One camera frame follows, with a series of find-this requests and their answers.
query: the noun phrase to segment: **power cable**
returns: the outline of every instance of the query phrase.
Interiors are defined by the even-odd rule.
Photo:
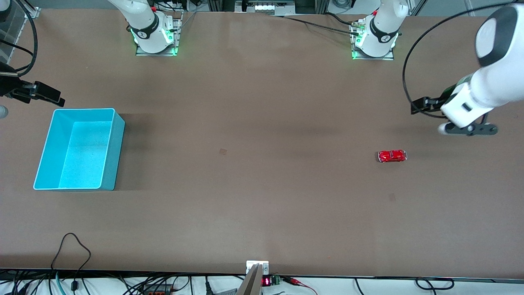
[[[29,3],[29,1],[24,0],[24,2],[27,3],[27,5],[31,7],[32,10],[36,10],[35,7],[31,3]]]
[[[305,21],[305,20],[301,20],[301,19],[297,19],[297,18],[292,18],[292,17],[282,17],[282,18],[283,18],[283,19],[294,20],[294,21],[296,21],[296,22],[301,22],[301,23],[304,23],[304,24],[307,24],[307,25],[312,25],[312,26],[319,27],[319,28],[323,28],[323,29],[326,29],[326,30],[332,30],[332,31],[340,32],[340,33],[345,33],[345,34],[350,34],[350,35],[358,36],[358,33],[357,33],[357,32],[344,31],[344,30],[340,30],[340,29],[335,29],[335,28],[331,28],[331,27],[326,27],[326,26],[322,26],[322,25],[319,25],[319,24],[315,24],[315,23],[307,22],[307,21]]]
[[[419,280],[423,280],[424,282],[426,282],[426,284],[428,284],[429,287],[423,287],[423,286],[421,286],[421,285],[419,284]],[[450,290],[450,289],[452,289],[453,287],[455,287],[455,281],[454,281],[453,279],[449,279],[448,281],[451,282],[451,286],[449,286],[449,287],[437,288],[437,287],[434,287],[428,279],[423,278],[423,277],[418,277],[418,278],[415,279],[415,284],[417,285],[417,287],[419,287],[419,288],[422,289],[422,290],[433,291],[433,295],[436,295],[436,291],[437,291],[437,290],[445,291],[445,290]]]
[[[354,22],[346,22],[345,20],[339,18],[338,15],[336,15],[336,14],[334,14],[334,13],[331,13],[331,12],[326,12],[326,13],[324,13],[324,14],[326,14],[326,15],[331,15],[331,16],[334,17],[336,20],[338,20],[339,23],[342,23],[342,24],[344,24],[344,25],[348,25],[348,26],[350,26],[351,23],[354,23]]]
[[[78,236],[74,233],[67,233],[65,234],[63,237],[62,237],[62,241],[60,242],[60,246],[58,247],[58,251],[56,253],[56,255],[54,256],[53,258],[53,261],[51,262],[51,271],[54,270],[54,263],[56,262],[57,258],[58,258],[58,255],[60,254],[60,250],[62,250],[62,246],[64,244],[64,240],[66,239],[66,237],[68,235],[72,235],[78,242],[78,244],[84,248],[87,252],[88,252],[88,258],[85,260],[85,262],[76,270],[76,272],[74,273],[74,276],[73,276],[73,282],[71,283],[71,291],[73,291],[73,294],[75,294],[75,291],[77,290],[78,288],[78,282],[77,282],[77,275],[78,273],[80,272],[80,270],[82,269],[82,267],[84,267],[86,265],[86,263],[89,262],[89,260],[91,259],[91,251],[84,245],[82,244],[82,242],[80,242],[80,239],[78,238]]]
[[[31,25],[31,31],[32,31],[32,35],[33,35],[33,52],[32,52],[31,62],[26,67],[22,67],[21,68],[24,71],[22,73],[19,73],[18,76],[22,77],[25,74],[29,73],[29,71],[31,71],[31,69],[35,65],[36,56],[37,56],[37,53],[38,53],[38,36],[37,36],[37,33],[36,33],[35,22],[33,21],[33,18],[31,17],[31,13],[27,10],[26,6],[20,0],[15,0],[15,2],[16,2],[16,4],[18,4],[18,6],[20,6],[20,8],[26,14],[27,20],[29,21],[29,24]]]
[[[358,283],[358,280],[355,278],[355,283],[357,284],[357,289],[360,292],[361,295],[364,295],[364,292],[362,292],[362,289],[360,288],[360,285]]]

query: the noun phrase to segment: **brown table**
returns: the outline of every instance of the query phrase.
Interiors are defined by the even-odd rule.
[[[264,259],[292,274],[524,278],[524,103],[492,112],[492,137],[441,136],[443,121],[409,114],[402,61],[437,20],[406,19],[390,62],[352,60],[347,36],[292,20],[201,13],[179,56],[150,58],[116,10],[44,10],[26,78],[68,108],[122,115],[116,190],[34,191],[54,106],[2,99],[0,267],[49,267],[73,231],[91,269],[241,273]],[[415,98],[477,68],[482,21],[420,44]],[[28,25],[20,44],[32,47]],[[377,163],[388,149],[409,160]],[[74,239],[63,255],[57,267],[85,259]]]

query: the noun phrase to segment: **red toy car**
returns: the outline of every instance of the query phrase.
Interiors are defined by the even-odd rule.
[[[378,152],[378,161],[386,162],[402,162],[408,159],[408,155],[404,150],[380,151]]]

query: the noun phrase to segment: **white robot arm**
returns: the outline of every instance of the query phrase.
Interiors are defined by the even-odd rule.
[[[173,17],[153,12],[147,0],[108,0],[122,12],[131,27],[135,42],[151,54],[159,53],[174,42]]]
[[[376,15],[366,16],[362,21],[365,29],[355,46],[371,57],[382,57],[392,49],[398,37],[398,29],[409,13],[406,0],[381,0]]]
[[[477,32],[475,49],[481,68],[460,80],[440,107],[459,128],[495,107],[524,100],[524,5],[491,14]]]

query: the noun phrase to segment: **black cable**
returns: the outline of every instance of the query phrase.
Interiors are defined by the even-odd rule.
[[[326,15],[331,15],[331,16],[334,17],[336,20],[338,20],[339,23],[342,23],[342,24],[344,24],[344,25],[348,25],[348,26],[350,26],[351,23],[352,23],[352,22],[346,22],[345,20],[339,18],[339,16],[336,15],[336,14],[334,14],[334,13],[326,12],[326,13],[324,13],[324,14],[326,14]]]
[[[124,278],[122,277],[122,275],[120,273],[118,275],[120,276],[120,281],[122,281],[122,283],[124,283],[124,285],[126,285],[126,289],[127,289],[127,291],[129,291],[129,287],[131,287],[131,286],[127,284],[126,280],[124,280]]]
[[[179,278],[179,277],[176,277],[176,278],[174,279],[173,284],[172,284],[172,286],[171,286],[173,292],[178,292],[178,291],[184,289],[185,287],[187,287],[187,286],[189,285],[189,278],[188,278],[188,281],[185,283],[184,286],[182,286],[182,288],[180,288],[180,289],[176,289],[176,288],[174,287],[174,282],[176,282],[178,278]]]
[[[80,275],[80,279],[82,280],[82,285],[84,285],[85,292],[87,292],[88,295],[91,295],[82,275]]]
[[[310,23],[310,22],[307,22],[307,21],[305,21],[305,20],[301,20],[301,19],[297,19],[297,18],[292,18],[292,17],[283,17],[283,19],[290,19],[290,20],[294,20],[294,21],[296,21],[296,22],[301,22],[301,23],[304,23],[304,24],[307,24],[307,25],[312,25],[312,26],[319,27],[319,28],[323,28],[323,29],[326,29],[326,30],[332,30],[332,31],[340,32],[340,33],[345,33],[345,34],[350,34],[350,35],[358,36],[358,33],[357,33],[357,32],[344,31],[344,30],[340,30],[340,29],[335,29],[335,28],[331,28],[331,27],[326,27],[326,26],[322,26],[322,25],[315,24],[315,23]]]
[[[456,17],[459,17],[461,15],[465,15],[465,14],[468,14],[470,12],[475,12],[475,11],[478,11],[478,10],[482,10],[482,9],[488,9],[488,8],[493,8],[493,7],[500,7],[500,6],[505,6],[505,5],[508,5],[508,4],[512,4],[512,3],[516,3],[516,1],[512,1],[512,2],[506,2],[506,3],[499,3],[499,4],[492,4],[492,5],[486,5],[486,6],[481,6],[481,7],[478,7],[478,8],[473,8],[473,9],[469,9],[469,10],[465,10],[463,12],[460,12],[460,13],[457,13],[457,14],[454,14],[450,17],[447,17],[443,20],[441,20],[440,22],[436,23],[435,25],[433,25],[431,28],[429,28],[428,30],[426,30],[422,35],[420,35],[420,37],[415,41],[415,43],[413,43],[413,45],[411,46],[411,48],[409,49],[408,51],[408,54],[406,55],[406,59],[404,60],[404,65],[402,66],[402,86],[404,88],[404,92],[406,93],[406,98],[408,99],[409,103],[411,104],[411,106],[417,110],[418,112],[428,116],[428,117],[432,117],[432,118],[438,118],[438,119],[446,119],[446,116],[443,116],[443,115],[433,115],[433,114],[429,114],[427,113],[426,111],[422,111],[421,109],[419,109],[414,103],[413,103],[413,100],[411,99],[411,97],[409,96],[409,92],[408,92],[408,86],[406,85],[406,66],[408,64],[408,59],[409,57],[411,56],[411,53],[413,52],[413,50],[415,49],[415,46],[417,46],[417,44],[420,42],[420,40],[422,40],[424,38],[425,35],[427,35],[429,32],[431,32],[432,30],[434,30],[435,28],[437,28],[438,26],[442,25],[443,23],[449,21],[449,20],[452,20]]]
[[[13,277],[13,288],[11,288],[11,294],[15,294],[15,290],[18,290],[18,282],[16,281],[16,277],[18,276],[18,270],[15,273],[15,276]]]
[[[47,277],[47,286],[49,287],[49,294],[50,295],[53,295],[53,290],[51,289],[51,277],[52,277],[52,274],[53,274],[53,271],[51,270],[48,273],[48,277]]]
[[[36,284],[34,290],[29,294],[29,295],[35,295],[37,290],[38,290],[38,287],[40,286],[40,284],[43,282],[43,280],[45,279],[45,277],[42,277],[39,281],[38,281],[38,284]]]
[[[13,44],[13,43],[8,42],[8,41],[6,41],[6,40],[1,40],[1,39],[0,39],[0,42],[2,42],[2,43],[4,43],[4,44],[7,44],[7,45],[9,45],[9,46],[11,46],[11,47],[14,47],[14,48],[20,49],[20,50],[22,50],[22,51],[25,51],[25,52],[29,53],[29,54],[32,56],[32,52],[29,51],[29,49],[26,49],[26,48],[24,48],[24,47],[22,47],[22,46],[18,46],[18,45],[16,45],[16,44]]]
[[[167,2],[164,2],[165,4],[167,4],[167,6],[166,6],[166,5],[162,4],[162,3],[160,3],[160,1],[158,1],[158,0],[151,0],[151,1],[153,3],[155,3],[156,5],[158,5],[158,6],[162,6],[164,8],[170,9],[170,10],[172,10],[174,12],[176,12],[176,9],[179,9],[179,10],[182,9],[182,8],[174,8],[173,6],[171,6],[171,4],[169,4]]]
[[[51,262],[51,270],[54,269],[54,263],[55,263],[55,261],[57,260],[58,255],[60,254],[60,250],[62,250],[62,246],[63,246],[63,244],[64,244],[64,240],[66,239],[66,237],[67,237],[68,235],[72,235],[72,236],[77,240],[78,244],[88,252],[88,258],[85,260],[85,262],[84,262],[84,263],[83,263],[83,264],[82,264],[82,265],[77,269],[77,271],[74,273],[74,276],[73,276],[73,283],[74,283],[74,282],[77,281],[77,275],[78,275],[79,271],[80,271],[80,270],[82,269],[82,267],[84,267],[84,265],[85,265],[86,263],[88,263],[89,260],[91,259],[91,251],[90,251],[90,250],[89,250],[89,249],[88,249],[84,244],[82,244],[82,242],[80,242],[80,239],[78,238],[78,236],[77,236],[76,234],[74,234],[74,233],[67,233],[67,234],[65,234],[65,235],[62,237],[62,241],[60,242],[60,247],[58,247],[57,254],[54,256],[53,261]]]
[[[419,280],[423,280],[424,282],[426,282],[428,284],[429,287],[423,287],[419,284]],[[415,284],[417,285],[417,287],[419,287],[420,289],[422,290],[426,290],[426,291],[433,291],[433,295],[436,295],[436,291],[439,290],[439,291],[445,291],[445,290],[450,290],[450,289],[453,289],[453,287],[455,287],[455,281],[453,279],[449,279],[449,280],[446,280],[446,281],[449,281],[451,282],[451,286],[449,287],[442,287],[442,288],[435,288],[431,282],[426,279],[426,278],[423,278],[423,277],[418,277],[415,279]]]
[[[355,283],[357,284],[358,291],[361,293],[361,295],[364,295],[364,292],[362,292],[362,289],[360,288],[360,285],[358,284],[358,280],[356,278]]]
[[[36,26],[35,26],[35,22],[33,21],[32,17],[31,17],[31,13],[29,13],[27,8],[23,5],[22,2],[20,2],[20,0],[15,0],[15,2],[16,2],[16,4],[18,4],[18,6],[20,6],[20,8],[26,14],[27,20],[29,21],[29,24],[31,24],[31,30],[32,30],[32,34],[33,34],[33,47],[34,47],[33,48],[33,55],[32,55],[32,58],[31,58],[31,62],[27,65],[27,68],[25,68],[22,73],[18,74],[19,77],[22,77],[23,75],[29,73],[29,71],[31,71],[31,69],[35,65],[36,55],[38,53],[38,36],[36,34]]]
[[[122,295],[126,295],[128,293],[129,293],[129,295],[133,295],[132,292],[134,292],[134,291],[143,292],[144,291],[144,286],[146,284],[153,283],[155,280],[157,280],[159,278],[162,278],[165,275],[166,275],[165,272],[160,272],[160,273],[156,274],[155,276],[148,277],[146,280],[144,280],[142,282],[139,282],[136,285],[132,286],[129,290],[125,291],[124,294],[122,294]]]
[[[189,286],[191,287],[191,295],[194,295],[194,293],[193,293],[193,282],[192,282],[191,276],[189,276]]]
[[[32,10],[35,10],[35,7],[31,3],[29,3],[29,1],[24,0],[24,2],[27,3],[27,5],[29,5],[29,7],[31,7]]]

